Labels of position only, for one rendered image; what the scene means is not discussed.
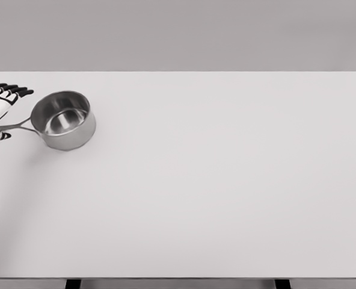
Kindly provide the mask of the stainless steel saucepan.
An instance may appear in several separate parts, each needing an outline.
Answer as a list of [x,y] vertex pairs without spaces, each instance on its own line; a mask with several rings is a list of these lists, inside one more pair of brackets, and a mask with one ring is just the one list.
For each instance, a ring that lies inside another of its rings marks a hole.
[[96,131],[96,118],[88,99],[79,92],[60,91],[38,101],[29,118],[1,125],[0,131],[25,129],[30,122],[32,132],[52,149],[70,151],[82,147]]

